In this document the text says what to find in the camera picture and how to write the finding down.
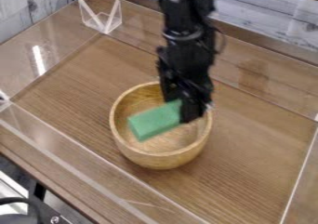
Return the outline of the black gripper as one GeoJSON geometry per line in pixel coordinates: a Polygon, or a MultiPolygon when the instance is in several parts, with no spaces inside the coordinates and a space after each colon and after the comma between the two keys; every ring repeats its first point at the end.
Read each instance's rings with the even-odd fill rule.
{"type": "Polygon", "coordinates": [[[163,33],[167,44],[159,46],[157,72],[165,102],[181,100],[180,122],[191,123],[212,107],[213,84],[208,77],[216,52],[215,33],[180,35],[163,33]]]}

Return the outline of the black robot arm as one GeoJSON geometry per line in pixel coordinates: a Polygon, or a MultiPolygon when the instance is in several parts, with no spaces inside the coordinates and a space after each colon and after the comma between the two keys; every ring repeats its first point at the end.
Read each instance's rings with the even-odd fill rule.
{"type": "Polygon", "coordinates": [[[180,101],[180,121],[189,123],[212,102],[208,70],[216,56],[216,29],[208,14],[213,0],[157,0],[157,4],[167,42],[156,48],[160,88],[165,101],[180,101]]]}

